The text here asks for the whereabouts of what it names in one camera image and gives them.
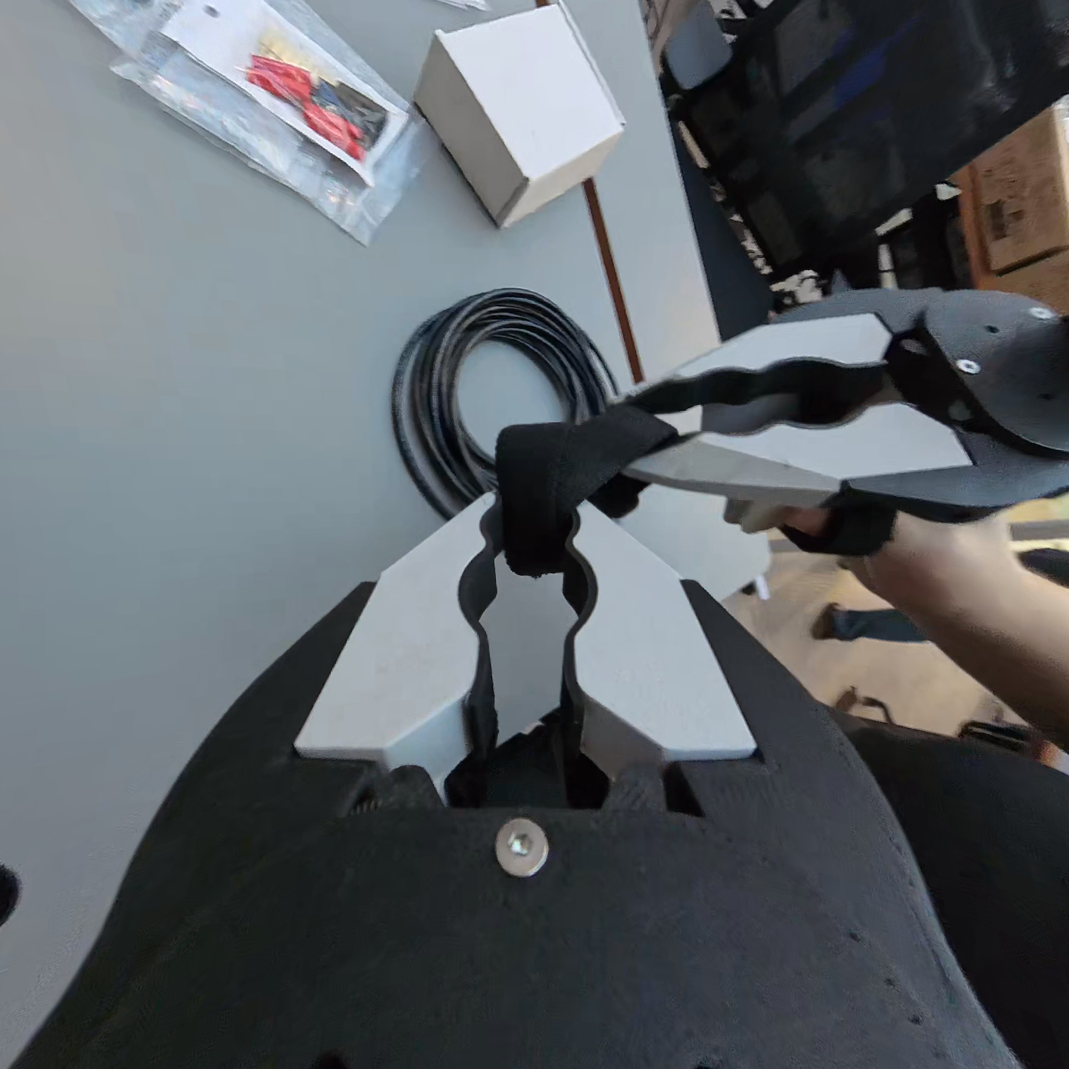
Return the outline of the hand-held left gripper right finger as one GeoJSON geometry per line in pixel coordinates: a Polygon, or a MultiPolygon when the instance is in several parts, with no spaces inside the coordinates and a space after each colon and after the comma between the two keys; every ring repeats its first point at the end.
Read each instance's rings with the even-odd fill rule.
{"type": "Polygon", "coordinates": [[[608,780],[632,768],[740,761],[758,746],[679,573],[592,503],[568,536],[562,704],[608,780]]]}

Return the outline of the person's right forearm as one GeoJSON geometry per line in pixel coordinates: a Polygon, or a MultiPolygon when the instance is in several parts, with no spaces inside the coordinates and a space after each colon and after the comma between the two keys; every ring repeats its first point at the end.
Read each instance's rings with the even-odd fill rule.
{"type": "Polygon", "coordinates": [[[1028,568],[1025,570],[1040,577],[1048,595],[1045,607],[1031,611],[1023,621],[1007,629],[990,630],[955,624],[918,625],[1000,702],[1062,752],[1067,752],[1068,591],[1028,568]]]}

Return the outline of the white cardboard box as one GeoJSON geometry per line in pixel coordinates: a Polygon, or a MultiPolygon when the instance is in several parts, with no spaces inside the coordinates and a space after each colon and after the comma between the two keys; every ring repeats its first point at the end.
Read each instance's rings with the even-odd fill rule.
{"type": "Polygon", "coordinates": [[[562,2],[437,30],[413,102],[500,229],[594,179],[625,129],[562,2]]]}

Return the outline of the brown cardboard box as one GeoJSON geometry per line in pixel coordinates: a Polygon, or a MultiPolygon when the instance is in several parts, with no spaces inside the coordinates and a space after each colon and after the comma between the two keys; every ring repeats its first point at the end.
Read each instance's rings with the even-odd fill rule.
{"type": "Polygon", "coordinates": [[[1067,250],[1067,100],[1032,117],[952,179],[977,281],[1067,250]]]}

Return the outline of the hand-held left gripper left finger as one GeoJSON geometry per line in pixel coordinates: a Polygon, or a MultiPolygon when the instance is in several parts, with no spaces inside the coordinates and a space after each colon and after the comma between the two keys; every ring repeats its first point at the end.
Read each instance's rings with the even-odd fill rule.
{"type": "Polygon", "coordinates": [[[489,549],[483,522],[496,503],[482,495],[381,572],[295,739],[298,755],[421,768],[446,800],[448,776],[474,749],[464,704],[480,660],[461,580],[489,549]]]}

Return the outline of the grey desk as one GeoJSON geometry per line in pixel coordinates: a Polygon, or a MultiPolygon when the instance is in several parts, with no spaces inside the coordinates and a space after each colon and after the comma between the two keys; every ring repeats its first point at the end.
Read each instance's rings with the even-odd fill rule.
{"type": "Polygon", "coordinates": [[[498,230],[435,150],[369,247],[2,2],[2,1059],[64,992],[224,711],[437,524],[396,357],[495,286],[624,383],[718,342],[634,3],[570,2],[625,115],[594,182],[498,230]]]}

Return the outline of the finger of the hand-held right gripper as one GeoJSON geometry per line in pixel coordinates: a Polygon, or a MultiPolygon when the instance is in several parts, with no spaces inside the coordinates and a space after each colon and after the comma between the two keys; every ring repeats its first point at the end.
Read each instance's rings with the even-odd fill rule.
{"type": "Polygon", "coordinates": [[[698,408],[703,422],[848,422],[893,394],[892,340],[874,313],[778,321],[636,387],[621,403],[659,417],[698,408]]]}
{"type": "Polygon", "coordinates": [[[825,427],[772,422],[786,400],[713,404],[664,416],[680,437],[634,461],[628,477],[762,503],[820,503],[846,482],[972,466],[951,429],[889,399],[825,427]]]}

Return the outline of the small clear bag red parts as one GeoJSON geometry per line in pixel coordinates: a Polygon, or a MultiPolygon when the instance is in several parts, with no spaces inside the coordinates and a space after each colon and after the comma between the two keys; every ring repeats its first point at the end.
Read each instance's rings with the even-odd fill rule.
{"type": "Polygon", "coordinates": [[[78,2],[112,69],[367,246],[432,155],[415,107],[304,2],[78,2]]]}

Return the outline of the person's dark clothing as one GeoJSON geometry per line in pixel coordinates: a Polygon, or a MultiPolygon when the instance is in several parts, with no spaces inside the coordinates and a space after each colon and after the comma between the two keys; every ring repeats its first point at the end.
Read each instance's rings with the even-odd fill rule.
{"type": "Polygon", "coordinates": [[[946,939],[1025,1067],[1068,1066],[1068,781],[982,742],[836,719],[917,861],[946,939]]]}

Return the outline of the person's right hand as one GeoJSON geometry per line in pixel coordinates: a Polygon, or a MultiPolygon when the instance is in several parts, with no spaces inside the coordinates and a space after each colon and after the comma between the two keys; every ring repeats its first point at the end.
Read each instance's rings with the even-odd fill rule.
{"type": "Polygon", "coordinates": [[[1045,607],[1045,584],[1021,566],[1000,513],[958,525],[901,513],[881,548],[839,560],[917,623],[1007,629],[1045,607]]]}

